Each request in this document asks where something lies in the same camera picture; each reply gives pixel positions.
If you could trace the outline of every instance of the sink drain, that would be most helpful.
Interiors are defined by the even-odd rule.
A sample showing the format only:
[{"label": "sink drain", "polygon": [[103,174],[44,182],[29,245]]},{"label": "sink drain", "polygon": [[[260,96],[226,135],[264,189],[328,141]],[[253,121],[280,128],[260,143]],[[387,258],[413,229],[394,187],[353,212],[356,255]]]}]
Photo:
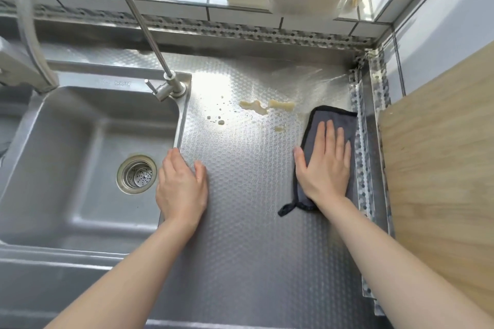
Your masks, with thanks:
[{"label": "sink drain", "polygon": [[156,164],[145,155],[125,160],[117,172],[117,184],[127,194],[140,194],[149,189],[157,175]]}]

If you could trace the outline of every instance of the wooden board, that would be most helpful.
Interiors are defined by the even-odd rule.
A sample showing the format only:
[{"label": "wooden board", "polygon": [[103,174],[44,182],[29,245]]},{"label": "wooden board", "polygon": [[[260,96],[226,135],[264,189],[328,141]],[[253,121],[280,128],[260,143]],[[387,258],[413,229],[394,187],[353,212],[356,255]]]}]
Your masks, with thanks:
[{"label": "wooden board", "polygon": [[494,42],[380,115],[397,240],[494,316]]}]

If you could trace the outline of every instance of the sink basin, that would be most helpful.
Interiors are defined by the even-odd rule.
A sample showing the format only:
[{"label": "sink basin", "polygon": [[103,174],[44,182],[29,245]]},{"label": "sink basin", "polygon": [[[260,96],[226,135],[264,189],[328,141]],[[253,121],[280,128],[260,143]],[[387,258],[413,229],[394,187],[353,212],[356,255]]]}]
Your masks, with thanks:
[{"label": "sink basin", "polygon": [[26,112],[31,94],[31,88],[28,86],[0,85],[0,167],[22,115]]},{"label": "sink basin", "polygon": [[21,124],[28,132],[16,136],[22,148],[5,159],[0,240],[129,253],[160,219],[154,180],[174,145],[177,103],[80,87],[61,87],[37,101],[28,111],[32,120]]}]

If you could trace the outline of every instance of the faucet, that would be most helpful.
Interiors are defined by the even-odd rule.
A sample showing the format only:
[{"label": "faucet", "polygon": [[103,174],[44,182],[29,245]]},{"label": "faucet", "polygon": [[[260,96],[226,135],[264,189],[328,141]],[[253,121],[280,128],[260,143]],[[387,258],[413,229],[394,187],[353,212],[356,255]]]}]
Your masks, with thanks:
[{"label": "faucet", "polygon": [[[146,40],[156,54],[156,57],[164,71],[163,78],[165,80],[165,83],[160,85],[157,89],[148,80],[145,80],[145,83],[148,85],[148,87],[151,89],[151,91],[159,101],[163,101],[169,95],[173,97],[180,97],[184,95],[186,92],[185,85],[177,79],[176,73],[171,70],[166,64],[166,61],[164,60],[164,57],[161,54],[155,39],[146,26],[144,18],[137,9],[134,0],[125,1],[127,2],[127,5],[129,6],[135,19],[139,23],[139,26],[141,27]],[[19,0],[17,6],[17,15],[22,42],[26,46],[31,60],[33,61],[34,65],[39,70],[41,76],[45,81],[45,83],[43,84],[44,86],[35,85],[34,87],[40,93],[55,89],[59,86],[58,76],[48,66],[45,56],[43,55],[43,52],[41,50],[40,42],[38,41],[38,37],[36,36],[36,29],[34,27],[34,0]]]}]

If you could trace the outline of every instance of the forearm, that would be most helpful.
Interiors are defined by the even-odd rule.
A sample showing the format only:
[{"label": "forearm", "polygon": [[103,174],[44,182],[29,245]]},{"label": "forearm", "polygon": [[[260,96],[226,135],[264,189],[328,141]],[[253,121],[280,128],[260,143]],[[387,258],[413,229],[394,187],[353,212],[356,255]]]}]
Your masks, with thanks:
[{"label": "forearm", "polygon": [[166,276],[193,231],[189,226],[165,221],[47,328],[143,327]]},{"label": "forearm", "polygon": [[361,215],[348,199],[321,207],[329,208],[326,217],[396,329],[494,327],[487,313]]}]

